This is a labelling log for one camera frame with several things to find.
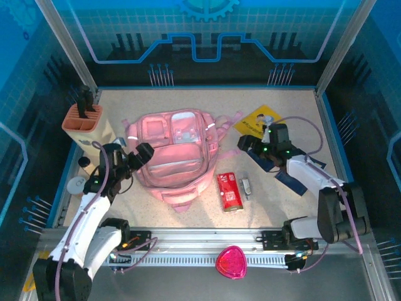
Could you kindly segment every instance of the backpack pocket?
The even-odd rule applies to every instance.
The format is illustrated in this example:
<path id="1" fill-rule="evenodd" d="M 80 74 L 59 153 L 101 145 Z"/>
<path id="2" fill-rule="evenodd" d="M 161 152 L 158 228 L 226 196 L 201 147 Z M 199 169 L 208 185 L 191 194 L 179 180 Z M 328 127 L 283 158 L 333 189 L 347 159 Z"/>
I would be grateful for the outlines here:
<path id="1" fill-rule="evenodd" d="M 170 130 L 163 116 L 145 117 L 142 122 L 142 142 L 148 142 L 152 147 L 162 147 L 170 144 Z"/>
<path id="2" fill-rule="evenodd" d="M 207 163 L 197 144 L 186 143 L 156 148 L 144 168 L 154 186 L 169 187 L 196 179 L 206 171 Z"/>

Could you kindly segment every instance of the yellow card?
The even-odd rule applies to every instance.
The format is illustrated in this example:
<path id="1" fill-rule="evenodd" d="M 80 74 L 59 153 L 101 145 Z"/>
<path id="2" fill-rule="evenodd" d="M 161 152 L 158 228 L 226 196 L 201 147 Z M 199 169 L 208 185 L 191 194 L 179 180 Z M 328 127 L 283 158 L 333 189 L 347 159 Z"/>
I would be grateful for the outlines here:
<path id="1" fill-rule="evenodd" d="M 269 108 L 267 105 L 262 105 L 255 111 L 250 113 L 247 117 L 234 125 L 234 128 L 242 135 L 253 135 L 257 138 L 263 138 L 262 122 L 258 122 L 258 115 L 263 114 L 264 116 L 272 116 L 274 120 L 279 120 L 282 117 L 275 111 Z"/>

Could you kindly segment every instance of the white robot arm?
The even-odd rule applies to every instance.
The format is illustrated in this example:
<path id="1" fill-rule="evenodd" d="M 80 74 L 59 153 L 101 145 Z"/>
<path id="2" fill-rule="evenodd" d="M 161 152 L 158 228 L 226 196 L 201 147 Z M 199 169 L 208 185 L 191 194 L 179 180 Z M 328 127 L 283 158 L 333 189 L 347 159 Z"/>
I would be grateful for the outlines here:
<path id="1" fill-rule="evenodd" d="M 49 258 L 34 264 L 39 301 L 86 301 L 102 263 L 130 239 L 128 221 L 108 218 L 100 226 L 99 222 L 120 191 L 121 182 L 148 163 L 154 150 L 146 143 L 138 145 L 136 155 L 126 155 L 120 144 L 106 144 L 103 149 L 98 174 L 93 173 L 85 183 L 80 208 L 64 237 Z"/>
<path id="2" fill-rule="evenodd" d="M 271 160 L 301 182 L 318 200 L 316 216 L 284 222 L 287 243 L 306 238 L 323 238 L 327 243 L 336 243 L 371 231 L 363 193 L 357 184 L 346 183 L 315 164 L 291 143 L 285 124 L 271 124 L 265 132 L 269 133 L 269 143 L 245 135 L 239 139 L 238 148 L 252 149 L 259 157 Z M 340 203 L 346 210 L 341 210 Z"/>

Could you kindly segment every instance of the round white object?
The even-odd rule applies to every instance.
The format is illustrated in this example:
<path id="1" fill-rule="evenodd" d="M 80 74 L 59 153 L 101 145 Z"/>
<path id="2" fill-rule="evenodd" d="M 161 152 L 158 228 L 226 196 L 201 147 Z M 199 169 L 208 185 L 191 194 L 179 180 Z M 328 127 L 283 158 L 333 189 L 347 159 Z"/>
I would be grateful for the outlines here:
<path id="1" fill-rule="evenodd" d="M 67 191 L 70 194 L 81 194 L 83 192 L 83 187 L 85 183 L 86 179 L 84 177 L 73 177 L 71 180 L 68 181 Z"/>

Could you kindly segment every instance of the pink lid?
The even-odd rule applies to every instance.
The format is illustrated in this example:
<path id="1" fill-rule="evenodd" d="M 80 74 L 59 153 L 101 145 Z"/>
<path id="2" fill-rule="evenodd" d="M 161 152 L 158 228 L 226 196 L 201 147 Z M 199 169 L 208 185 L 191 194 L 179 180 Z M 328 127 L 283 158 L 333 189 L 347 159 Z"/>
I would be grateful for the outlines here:
<path id="1" fill-rule="evenodd" d="M 245 254 L 238 246 L 229 246 L 217 257 L 216 269 L 227 278 L 244 278 L 246 267 Z"/>

